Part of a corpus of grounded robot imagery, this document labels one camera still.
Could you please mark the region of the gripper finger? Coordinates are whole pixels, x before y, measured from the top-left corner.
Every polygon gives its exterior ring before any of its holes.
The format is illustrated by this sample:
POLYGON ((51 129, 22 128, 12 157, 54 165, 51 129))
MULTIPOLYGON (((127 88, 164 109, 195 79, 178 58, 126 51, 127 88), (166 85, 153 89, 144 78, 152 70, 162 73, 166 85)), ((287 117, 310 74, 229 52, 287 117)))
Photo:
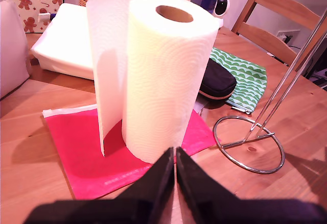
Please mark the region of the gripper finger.
POLYGON ((168 148, 151 168, 115 199, 115 223, 157 223, 174 187, 174 150, 168 148))
POLYGON ((241 223, 240 200, 211 178, 181 147, 177 181, 196 223, 241 223))

